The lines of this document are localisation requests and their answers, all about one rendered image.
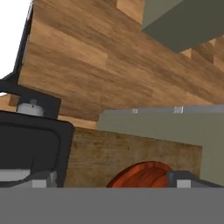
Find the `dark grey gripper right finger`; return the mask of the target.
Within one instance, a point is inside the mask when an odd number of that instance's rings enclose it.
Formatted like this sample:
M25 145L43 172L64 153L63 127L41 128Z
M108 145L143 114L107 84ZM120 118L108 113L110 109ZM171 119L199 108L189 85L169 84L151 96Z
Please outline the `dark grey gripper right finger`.
M203 188L203 187L218 187L222 185L197 178L189 171L168 171L167 172L167 187L174 188Z

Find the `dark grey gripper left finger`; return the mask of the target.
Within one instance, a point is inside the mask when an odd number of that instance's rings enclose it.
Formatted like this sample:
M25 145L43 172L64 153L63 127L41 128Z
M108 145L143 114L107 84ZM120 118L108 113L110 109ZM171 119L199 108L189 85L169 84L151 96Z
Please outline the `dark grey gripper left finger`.
M57 172L42 171L35 172L24 179L17 181L0 182L0 188L8 187L30 187L30 188L47 188L57 187Z

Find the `orange-red bowl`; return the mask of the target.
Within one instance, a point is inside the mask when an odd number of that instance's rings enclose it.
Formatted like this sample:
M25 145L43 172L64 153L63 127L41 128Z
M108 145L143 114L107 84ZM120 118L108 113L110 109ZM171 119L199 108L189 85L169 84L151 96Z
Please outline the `orange-red bowl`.
M166 175L171 170L169 165L162 162L140 162L117 173L108 182L107 187L166 187Z

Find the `grey-green base cupboard run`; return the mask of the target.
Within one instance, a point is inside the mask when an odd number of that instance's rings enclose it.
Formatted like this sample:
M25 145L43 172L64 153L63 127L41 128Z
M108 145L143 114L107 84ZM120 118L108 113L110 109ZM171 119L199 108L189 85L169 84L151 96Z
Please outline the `grey-green base cupboard run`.
M224 186L224 104L105 110L97 129L200 145L200 176Z

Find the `white round knob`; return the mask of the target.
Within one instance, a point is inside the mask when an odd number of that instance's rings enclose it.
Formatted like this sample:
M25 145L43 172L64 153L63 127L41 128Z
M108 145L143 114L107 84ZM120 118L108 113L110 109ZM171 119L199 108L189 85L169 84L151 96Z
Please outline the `white round knob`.
M17 112L29 116L44 116L44 110L38 105L38 102L34 99L29 103L23 102L17 106Z

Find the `grey-green block cupboard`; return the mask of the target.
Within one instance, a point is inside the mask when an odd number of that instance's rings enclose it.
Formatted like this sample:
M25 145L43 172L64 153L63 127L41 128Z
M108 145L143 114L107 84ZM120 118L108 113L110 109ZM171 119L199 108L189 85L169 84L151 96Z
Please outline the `grey-green block cupboard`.
M224 34L224 0L145 0L142 31L180 53Z

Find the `black angular frame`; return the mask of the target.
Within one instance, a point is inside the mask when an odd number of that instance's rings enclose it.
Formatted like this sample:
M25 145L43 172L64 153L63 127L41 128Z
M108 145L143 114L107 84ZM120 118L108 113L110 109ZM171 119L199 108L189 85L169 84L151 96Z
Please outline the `black angular frame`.
M34 12L33 0L0 0L0 96L18 97L18 105L34 99L44 117L57 119L60 98L18 84L25 63Z

